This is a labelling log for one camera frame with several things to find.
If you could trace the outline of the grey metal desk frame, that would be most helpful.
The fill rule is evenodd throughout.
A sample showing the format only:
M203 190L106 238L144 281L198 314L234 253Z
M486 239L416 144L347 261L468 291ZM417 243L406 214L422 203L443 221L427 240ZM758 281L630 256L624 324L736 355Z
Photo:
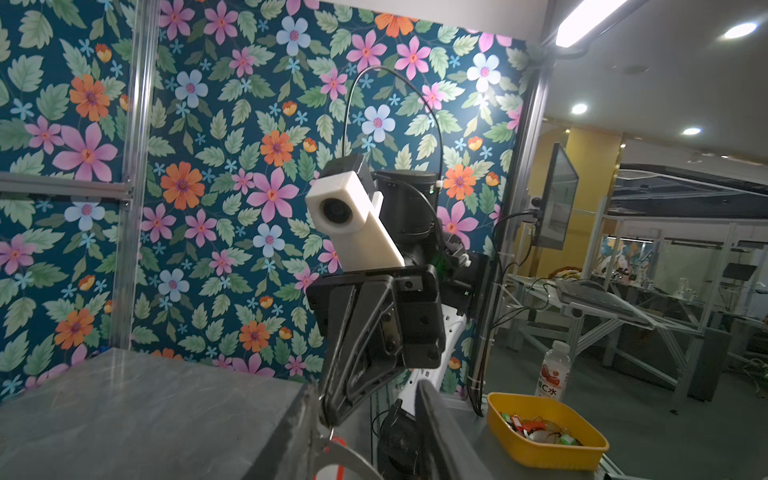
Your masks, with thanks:
M654 286L508 274L502 323L514 348L528 341L540 351L568 344L576 359L593 346L606 367L668 385L672 406L685 396L713 400L728 363L730 333L719 328L725 310L709 300L668 294Z

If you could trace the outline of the plastic water bottle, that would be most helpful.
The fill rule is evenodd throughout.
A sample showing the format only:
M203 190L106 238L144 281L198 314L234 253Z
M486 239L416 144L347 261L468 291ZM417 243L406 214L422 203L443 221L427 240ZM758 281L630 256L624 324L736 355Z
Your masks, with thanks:
M561 401L572 368L570 347L555 340L542 361L535 395Z

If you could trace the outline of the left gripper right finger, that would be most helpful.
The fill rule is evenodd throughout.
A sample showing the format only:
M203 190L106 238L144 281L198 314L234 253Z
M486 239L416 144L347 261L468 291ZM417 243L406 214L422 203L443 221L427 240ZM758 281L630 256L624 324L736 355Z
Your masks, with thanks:
M418 479L492 479L449 413L437 389L426 380L416 384Z

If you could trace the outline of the yellow plastic tray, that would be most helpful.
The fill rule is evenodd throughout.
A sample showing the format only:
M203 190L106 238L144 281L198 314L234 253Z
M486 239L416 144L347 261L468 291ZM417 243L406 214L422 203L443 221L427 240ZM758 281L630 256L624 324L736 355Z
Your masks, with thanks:
M555 399L494 392L487 400L491 433L523 466L594 471L610 448L592 424Z

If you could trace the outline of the black monitor screen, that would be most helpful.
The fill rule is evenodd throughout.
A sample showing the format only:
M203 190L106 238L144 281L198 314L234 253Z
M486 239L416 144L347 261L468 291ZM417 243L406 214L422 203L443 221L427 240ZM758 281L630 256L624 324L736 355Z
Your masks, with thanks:
M555 143L537 204L533 245L562 250L574 207L579 175L560 143Z

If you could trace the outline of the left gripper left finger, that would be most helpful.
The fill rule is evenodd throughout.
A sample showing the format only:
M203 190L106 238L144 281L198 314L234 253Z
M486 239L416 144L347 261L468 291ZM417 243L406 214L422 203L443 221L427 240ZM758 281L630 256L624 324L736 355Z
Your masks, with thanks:
M317 386L303 385L243 479L313 479L318 410Z

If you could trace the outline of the ceiling strip light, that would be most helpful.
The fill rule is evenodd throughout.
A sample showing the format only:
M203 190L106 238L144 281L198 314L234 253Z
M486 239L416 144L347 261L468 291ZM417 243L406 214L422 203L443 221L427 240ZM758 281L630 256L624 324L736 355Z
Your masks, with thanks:
M560 24L555 45L570 48L615 13L626 0L584 0Z

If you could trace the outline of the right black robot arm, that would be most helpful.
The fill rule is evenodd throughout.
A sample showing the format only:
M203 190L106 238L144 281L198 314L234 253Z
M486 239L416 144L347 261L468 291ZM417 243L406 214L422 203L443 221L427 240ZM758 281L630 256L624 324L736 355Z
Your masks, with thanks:
M423 172L323 174L306 203L340 270L306 297L327 342L320 415L341 425L406 370L401 395L415 412L415 384L440 386L467 322L481 265L437 214L437 183Z

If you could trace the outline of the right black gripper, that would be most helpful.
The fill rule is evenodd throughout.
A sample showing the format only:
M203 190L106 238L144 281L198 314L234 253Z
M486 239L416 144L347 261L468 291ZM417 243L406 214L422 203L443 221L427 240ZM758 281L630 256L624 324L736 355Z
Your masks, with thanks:
M446 346L438 274L432 265L326 275L306 290L327 342L321 422L341 425L397 363L436 368Z

